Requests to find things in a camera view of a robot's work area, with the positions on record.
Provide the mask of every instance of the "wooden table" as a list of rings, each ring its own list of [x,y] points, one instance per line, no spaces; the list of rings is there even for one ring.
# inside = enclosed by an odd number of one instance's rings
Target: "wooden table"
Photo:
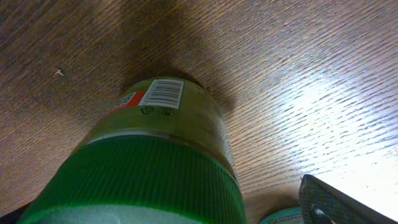
[[[0,215],[176,69],[223,107],[249,223],[298,205],[303,174],[398,219],[396,0],[2,1]]]

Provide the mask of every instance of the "barcode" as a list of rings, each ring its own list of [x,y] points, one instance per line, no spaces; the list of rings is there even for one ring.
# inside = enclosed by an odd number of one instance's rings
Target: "barcode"
[[[154,80],[138,105],[166,106],[179,109],[183,86],[183,81]]]

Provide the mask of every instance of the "green container lid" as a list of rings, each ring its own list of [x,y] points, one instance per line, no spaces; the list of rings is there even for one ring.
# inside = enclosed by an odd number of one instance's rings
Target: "green container lid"
[[[82,146],[18,223],[245,223],[228,171],[194,147],[153,136]]]

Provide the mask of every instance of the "green lid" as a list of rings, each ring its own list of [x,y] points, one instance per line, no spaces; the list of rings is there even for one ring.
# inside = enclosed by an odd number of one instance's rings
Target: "green lid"
[[[245,223],[238,186],[194,147],[153,136],[82,146],[19,223]]]

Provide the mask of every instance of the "small container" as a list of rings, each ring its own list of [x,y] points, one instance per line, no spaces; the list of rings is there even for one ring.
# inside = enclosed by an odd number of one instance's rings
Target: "small container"
[[[304,224],[304,220],[301,208],[294,207],[275,212],[263,219],[260,224]]]
[[[143,80],[93,127],[19,223],[245,223],[218,105],[180,78]]]

